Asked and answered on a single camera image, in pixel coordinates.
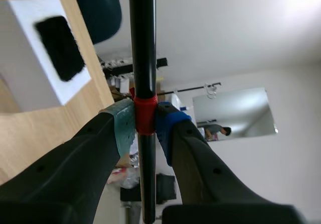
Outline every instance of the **white wall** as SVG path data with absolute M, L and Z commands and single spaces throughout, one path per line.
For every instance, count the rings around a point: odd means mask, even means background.
M 320 220 L 321 66 L 286 67 L 206 82 L 217 81 L 222 82 L 219 91 L 265 87 L 279 134 L 211 142 L 212 149 L 256 193 L 277 203 L 294 204 L 309 220 Z M 195 90 L 179 97 L 190 106 L 192 98 L 201 94 L 203 90 Z M 193 110 L 188 112 L 194 117 Z
M 270 108 L 262 114 L 244 133 L 244 137 L 275 134 L 274 120 Z

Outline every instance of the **screw hole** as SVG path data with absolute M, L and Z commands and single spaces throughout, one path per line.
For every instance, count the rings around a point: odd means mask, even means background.
M 219 168 L 215 168 L 215 169 L 213 170 L 213 173 L 214 173 L 214 174 L 217 174 L 217 175 L 220 175 L 220 174 L 222 173 L 222 171 L 221 171 Z
M 44 169 L 45 169 L 45 167 L 43 165 L 41 165 L 37 168 L 37 172 L 42 172 Z

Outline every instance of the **white container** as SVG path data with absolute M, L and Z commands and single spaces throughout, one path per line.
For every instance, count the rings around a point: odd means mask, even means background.
M 22 111 L 65 105 L 90 80 L 86 67 L 59 78 L 34 28 L 53 16 L 67 19 L 59 0 L 0 1 L 0 74 Z

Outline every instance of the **white ceiling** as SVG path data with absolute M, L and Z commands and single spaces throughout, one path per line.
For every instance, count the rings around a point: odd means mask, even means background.
M 95 45 L 104 59 L 131 56 L 129 2 L 121 29 Z M 156 0 L 164 85 L 321 59 L 321 0 Z
M 269 108 L 264 88 L 218 93 L 193 98 L 196 122 L 217 120 L 217 124 L 230 127 L 234 134 L 242 133 Z

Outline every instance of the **wooden surface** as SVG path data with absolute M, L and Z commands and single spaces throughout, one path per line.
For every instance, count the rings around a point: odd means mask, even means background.
M 0 116 L 0 184 L 69 140 L 100 109 L 113 103 L 76 0 L 60 1 L 92 80 L 64 107 Z M 3 82 L 0 89 L 3 93 Z

